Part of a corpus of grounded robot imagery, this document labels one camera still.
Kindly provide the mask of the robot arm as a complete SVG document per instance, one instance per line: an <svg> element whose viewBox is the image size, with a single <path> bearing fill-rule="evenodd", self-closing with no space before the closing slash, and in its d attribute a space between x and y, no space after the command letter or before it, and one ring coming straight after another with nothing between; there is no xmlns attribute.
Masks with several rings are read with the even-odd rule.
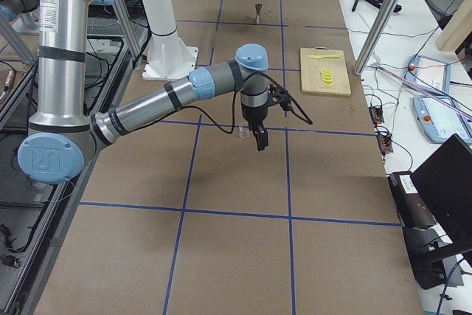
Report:
<svg viewBox="0 0 472 315"><path fill-rule="evenodd" d="M38 105L17 161L31 179L60 184L78 176L104 148L124 135L186 108L230 92L240 94L243 117L259 150L268 145L268 54L246 44L223 63L196 68L197 49L179 38L171 0L142 0L150 23L145 77L165 85L105 113L83 109L89 5L93 0L39 0Z"/></svg>

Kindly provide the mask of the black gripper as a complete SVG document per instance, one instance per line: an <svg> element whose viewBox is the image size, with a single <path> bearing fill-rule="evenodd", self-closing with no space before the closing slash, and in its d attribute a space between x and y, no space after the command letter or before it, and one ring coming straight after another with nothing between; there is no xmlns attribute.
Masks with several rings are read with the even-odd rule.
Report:
<svg viewBox="0 0 472 315"><path fill-rule="evenodd" d="M266 105L252 107L242 104L241 110L244 120L248 123L249 130L254 134L257 150L265 150L268 146L268 133L265 130L263 121L268 115L268 108Z"/></svg>

